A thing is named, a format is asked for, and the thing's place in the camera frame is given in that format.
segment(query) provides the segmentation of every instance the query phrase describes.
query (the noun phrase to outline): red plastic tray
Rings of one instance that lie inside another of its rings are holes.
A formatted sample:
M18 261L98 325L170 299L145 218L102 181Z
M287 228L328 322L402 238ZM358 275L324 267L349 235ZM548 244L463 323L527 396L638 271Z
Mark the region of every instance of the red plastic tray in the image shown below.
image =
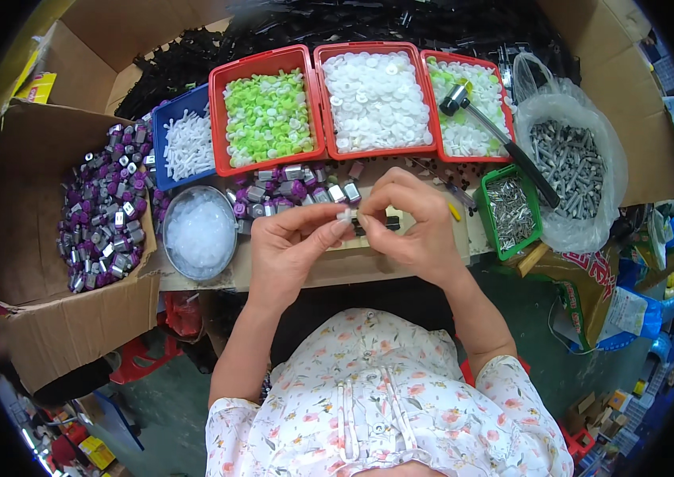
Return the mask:
M484 68L493 68L496 74L496 78L499 79L501 84L501 110L504 111L504 118L506 119L506 128L509 129L509 132L512 134L512 140L515 139L515 127L512 123L512 110L509 109L509 106L504 102L506 98L506 90L504 89L504 83L501 81L501 73L499 73L499 68L489 61L478 60L477 58L472 58L469 56L457 55L452 52L441 52L435 50L422 50L419 53L419 56L422 58L422 68L425 72L425 77L427 78L427 84L429 85L430 92L432 94L432 100L435 100L435 92L432 90L432 82L430 81L430 71L427 69L427 57L434 56L438 61L445 62L465 62L468 65L480 65ZM509 157L482 157L482 156L448 156L443 150L443 134L440 131L440 119L437 114L430 114L430 132L435 138L436 144L438 145L438 157L440 160L446 163L510 163L512 159Z
M332 56L337 56L346 52L362 51L383 54L405 51L409 54L409 60L416 68L416 82L422 87L422 100L430 108L430 121L428 122L428 127L432 133L432 144L429 146L402 147L395 149L375 149L347 154L337 152L332 105L329 103L329 90L326 88L324 72L321 69L321 65ZM351 43L332 43L316 47L313 51L313 65L316 68L319 88L321 90L321 108L324 120L324 130L326 133L326 150L329 152L330 157L333 159L344 160L372 156L435 156L437 142L440 140L440 127L438 126L438 136L436 137L435 133L432 131L435 127L432 123L432 118L435 117L435 111L437 111L438 107L435 104L435 97L432 94L432 84L429 81L429 73L423 69L422 63L418 49L413 44L402 41L356 41Z
M291 156L277 157L260 163L244 167L231 167L231 157L226 149L229 142L226 140L226 126L228 113L226 102L223 100L223 90L226 85L239 78L251 78L252 75L277 75L279 70L289 72L300 68L303 72L304 91L308 104L308 121L310 136L313 138L313 150L309 153L292 154ZM292 45L260 52L247 56L241 60L228 62L218 66L209 73L209 113L213 122L213 152L215 153L215 169L218 176L228 177L246 173L255 169L269 169L278 164L300 163L303 161L324 159L324 127L321 122L318 81L316 72L310 62L310 53L305 45Z

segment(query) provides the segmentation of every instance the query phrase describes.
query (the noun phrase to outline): yellow pen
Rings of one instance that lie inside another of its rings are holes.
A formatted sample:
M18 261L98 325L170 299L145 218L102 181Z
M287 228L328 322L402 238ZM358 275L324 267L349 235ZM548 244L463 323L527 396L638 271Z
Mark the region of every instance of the yellow pen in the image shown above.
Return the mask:
M448 210L451 211L451 215L454 216L456 222L461 222L461 215L459 215L459 213L456 210L456 207L454 207L454 205L451 204L450 202L448 203Z

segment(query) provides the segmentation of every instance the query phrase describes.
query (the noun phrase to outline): woman's hand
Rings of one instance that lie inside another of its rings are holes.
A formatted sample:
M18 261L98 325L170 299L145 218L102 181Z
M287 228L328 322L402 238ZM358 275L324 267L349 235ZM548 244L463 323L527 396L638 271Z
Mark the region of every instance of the woman's hand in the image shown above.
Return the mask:
M281 314L294 303L310 267L331 246L355 237L340 204L294 207L252 224L252 278L248 304Z
M384 226L388 205L414 217L416 224L405 235ZM371 248L444 290L465 269L456 250L445 197L406 170L393 167L377 180L371 195L361 202L358 221Z

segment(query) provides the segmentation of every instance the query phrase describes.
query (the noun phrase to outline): metal bowl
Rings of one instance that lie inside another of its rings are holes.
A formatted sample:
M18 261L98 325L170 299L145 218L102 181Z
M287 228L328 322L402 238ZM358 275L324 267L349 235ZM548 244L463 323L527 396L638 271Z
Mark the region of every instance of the metal bowl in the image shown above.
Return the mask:
M226 196L224 196L215 187L210 186L189 187L186 190L182 191L180 194L178 194L170 202L170 205L168 206L168 211L165 213L165 222L163 226L164 229L162 231L162 243L164 243L165 245L165 253L168 255L168 260L170 260L172 266L175 267L175 269L181 275L195 281L206 281L213 279L216 276L218 276L220 272L223 272L226 269L226 267L229 265L231 259L234 256L234 252L236 252L236 238L237 238L236 232L234 232L232 242L233 245L231 246L230 250L227 251L226 255L223 258L223 261L220 262L218 266L214 267L198 268L191 266L191 264L186 262L186 260L182 256L180 256L178 252L170 248L170 243L168 242L170 234L168 233L168 230L170 227L170 223L172 222L173 211L175 210L177 205L189 202L194 198L195 194L201 192L209 193L209 201L214 202L221 208L221 210L223 210L225 215L228 217L231 228L236 229L236 218L234 217L233 209L231 208L231 205L229 204L229 201L226 198Z

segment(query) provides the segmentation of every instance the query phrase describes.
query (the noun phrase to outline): green plastic tray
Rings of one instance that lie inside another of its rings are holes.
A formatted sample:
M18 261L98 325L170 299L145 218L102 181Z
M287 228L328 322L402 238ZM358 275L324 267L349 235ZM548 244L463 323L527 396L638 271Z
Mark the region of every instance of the green plastic tray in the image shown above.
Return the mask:
M533 228L533 233L530 235L530 237L526 238L517 245L514 245L512 248L502 252L501 247L499 246L498 237L496 236L494 213L490 210L490 201L487 200L485 186L486 184L494 182L504 176L513 175L520 177L520 181L523 185L523 192L525 193L525 198L528 199L528 207L533 213L535 227ZM538 206L538 193L535 191L535 185L528 178L526 178L523 175L523 171L521 171L514 164L504 167L503 169L491 171L490 173L487 173L485 176L483 176L483 178L480 180L480 188L475 191L475 201L477 202L477 211L480 213L480 219L483 221L485 236L488 239L490 245L495 249L496 255L499 256L499 260L501 261L510 258L515 253L520 252L522 249L535 242L544 231L544 228L541 224L541 210Z

